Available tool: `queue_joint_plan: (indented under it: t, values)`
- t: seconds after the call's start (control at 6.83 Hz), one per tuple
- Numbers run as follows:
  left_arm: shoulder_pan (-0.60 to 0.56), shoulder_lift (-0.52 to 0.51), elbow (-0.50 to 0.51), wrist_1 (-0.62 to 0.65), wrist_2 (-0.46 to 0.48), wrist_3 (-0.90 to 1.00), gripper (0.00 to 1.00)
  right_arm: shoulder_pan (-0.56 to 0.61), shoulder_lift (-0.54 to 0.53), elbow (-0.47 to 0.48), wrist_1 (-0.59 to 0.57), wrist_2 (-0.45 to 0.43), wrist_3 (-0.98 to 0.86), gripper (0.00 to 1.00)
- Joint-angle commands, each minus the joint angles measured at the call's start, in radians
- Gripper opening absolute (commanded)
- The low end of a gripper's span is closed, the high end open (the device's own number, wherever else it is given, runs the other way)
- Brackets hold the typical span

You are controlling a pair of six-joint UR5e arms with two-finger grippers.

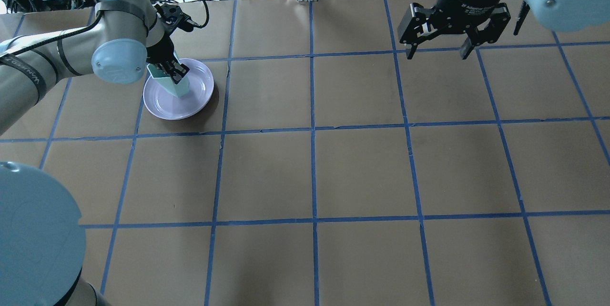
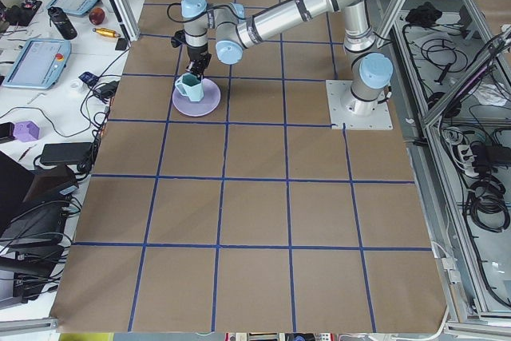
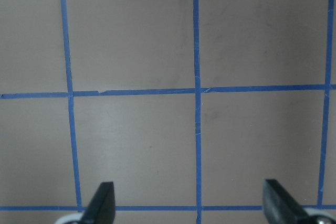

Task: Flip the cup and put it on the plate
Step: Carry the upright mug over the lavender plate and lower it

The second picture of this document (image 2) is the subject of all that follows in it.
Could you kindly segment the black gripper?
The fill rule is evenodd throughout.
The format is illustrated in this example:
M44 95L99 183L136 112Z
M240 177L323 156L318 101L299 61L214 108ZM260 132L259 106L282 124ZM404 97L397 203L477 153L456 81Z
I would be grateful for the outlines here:
M189 64L187 72L192 74L198 81L203 81L204 72L209 67L212 55L208 52L208 45L199 47L187 46Z

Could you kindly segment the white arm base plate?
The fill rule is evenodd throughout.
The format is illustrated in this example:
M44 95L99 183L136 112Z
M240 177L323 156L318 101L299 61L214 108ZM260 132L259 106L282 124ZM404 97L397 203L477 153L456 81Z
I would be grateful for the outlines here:
M327 104L332 129L392 130L390 111L381 90L375 101L360 101L351 92L351 80L326 80Z

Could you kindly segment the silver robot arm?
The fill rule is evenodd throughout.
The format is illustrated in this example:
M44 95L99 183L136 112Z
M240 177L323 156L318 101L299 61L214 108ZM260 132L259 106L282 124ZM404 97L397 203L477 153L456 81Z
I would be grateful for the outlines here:
M215 4L207 0L181 0L182 30L175 32L172 47L186 46L187 71L202 79L211 61L208 31L216 33L216 56L226 65L235 65L243 52L300 24L326 13L343 14L344 49L353 81L341 96L343 108L355 116L373 113L385 102L382 91L390 84L393 65L375 51L377 35L368 16L366 0L284 0L247 16L238 3Z

